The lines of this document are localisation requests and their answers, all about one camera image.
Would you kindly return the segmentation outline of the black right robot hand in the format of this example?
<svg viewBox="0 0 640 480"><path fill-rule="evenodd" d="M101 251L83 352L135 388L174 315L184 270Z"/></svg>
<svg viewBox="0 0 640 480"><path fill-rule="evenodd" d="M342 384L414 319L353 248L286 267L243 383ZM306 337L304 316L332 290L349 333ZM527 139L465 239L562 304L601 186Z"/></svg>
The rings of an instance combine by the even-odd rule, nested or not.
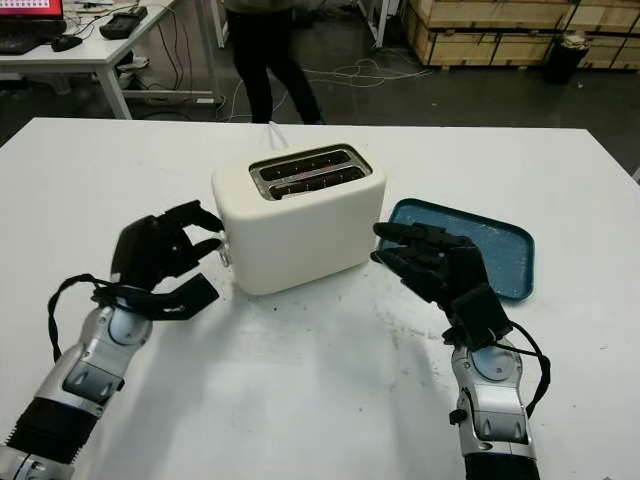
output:
<svg viewBox="0 0 640 480"><path fill-rule="evenodd" d="M420 223L380 222L373 225L373 231L395 246L372 252L371 260L387 267L449 318L454 315L454 300L488 282L481 252L465 236Z"/></svg>

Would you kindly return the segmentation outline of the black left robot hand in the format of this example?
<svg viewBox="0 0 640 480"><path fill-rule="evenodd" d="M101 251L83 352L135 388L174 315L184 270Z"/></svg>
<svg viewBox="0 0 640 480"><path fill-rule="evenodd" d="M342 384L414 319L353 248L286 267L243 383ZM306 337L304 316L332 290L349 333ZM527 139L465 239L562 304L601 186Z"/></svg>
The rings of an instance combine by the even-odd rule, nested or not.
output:
<svg viewBox="0 0 640 480"><path fill-rule="evenodd" d="M185 229L196 226L212 233L224 230L222 221L203 209L198 200L149 215L124 228L113 254L110 279L152 291L166 278L177 278L199 265L221 241L209 238L193 243Z"/></svg>

